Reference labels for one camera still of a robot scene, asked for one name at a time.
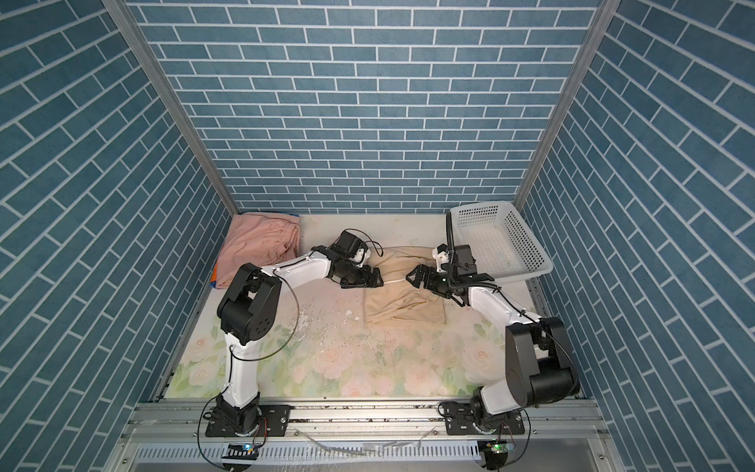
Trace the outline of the white plastic laundry basket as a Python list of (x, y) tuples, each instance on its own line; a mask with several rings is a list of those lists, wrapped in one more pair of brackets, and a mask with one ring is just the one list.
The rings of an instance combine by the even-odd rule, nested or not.
[(509, 202), (481, 202), (450, 211), (454, 241), (470, 247), (480, 273), (504, 283), (547, 275), (554, 264)]

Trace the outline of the beige shorts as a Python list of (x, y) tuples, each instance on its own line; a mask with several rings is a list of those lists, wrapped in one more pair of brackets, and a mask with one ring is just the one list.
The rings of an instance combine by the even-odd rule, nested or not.
[(392, 247), (384, 249), (382, 256), (372, 256), (370, 265), (379, 269), (383, 286), (365, 291), (366, 323), (394, 328), (445, 324), (444, 299), (406, 280), (415, 267), (434, 264), (432, 249), (428, 247)]

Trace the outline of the pink shorts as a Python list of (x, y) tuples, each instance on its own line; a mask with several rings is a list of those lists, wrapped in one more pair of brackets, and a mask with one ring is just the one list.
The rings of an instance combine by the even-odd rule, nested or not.
[(233, 216), (217, 264), (217, 289), (226, 289), (245, 264), (276, 265), (297, 257), (300, 218), (251, 212)]

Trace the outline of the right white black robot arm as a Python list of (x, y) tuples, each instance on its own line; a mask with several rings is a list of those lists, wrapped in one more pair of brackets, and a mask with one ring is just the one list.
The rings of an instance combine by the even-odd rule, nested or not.
[(578, 393), (579, 375), (560, 319), (544, 318), (514, 303), (491, 275), (477, 271), (467, 245), (442, 245), (433, 258), (433, 267), (417, 265), (406, 280), (477, 311), (505, 336), (505, 376), (479, 387), (471, 398), (480, 421)]

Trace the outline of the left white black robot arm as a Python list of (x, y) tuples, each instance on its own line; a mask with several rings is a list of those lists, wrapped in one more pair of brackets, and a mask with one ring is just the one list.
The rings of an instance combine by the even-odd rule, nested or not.
[(258, 364), (261, 341), (273, 328), (283, 294), (309, 282), (329, 279), (343, 289), (379, 288), (381, 272), (369, 265), (383, 246), (367, 233), (347, 228), (328, 246), (316, 246), (304, 255), (276, 265), (242, 265), (217, 308), (226, 343), (225, 387), (214, 410), (237, 435), (249, 435), (260, 422)]

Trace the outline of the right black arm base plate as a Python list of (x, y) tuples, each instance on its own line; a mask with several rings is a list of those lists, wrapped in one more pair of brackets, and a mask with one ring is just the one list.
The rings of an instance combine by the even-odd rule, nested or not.
[(481, 404), (443, 401), (436, 406), (436, 412), (442, 417), (446, 434), (450, 436), (516, 436), (525, 433), (519, 411), (489, 414)]

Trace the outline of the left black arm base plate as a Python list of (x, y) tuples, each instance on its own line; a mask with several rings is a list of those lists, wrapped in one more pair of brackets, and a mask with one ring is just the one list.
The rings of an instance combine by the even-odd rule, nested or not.
[(250, 405), (243, 409), (214, 406), (203, 414), (208, 421), (209, 438), (252, 438), (257, 436), (281, 438), (285, 436), (290, 413), (289, 405)]

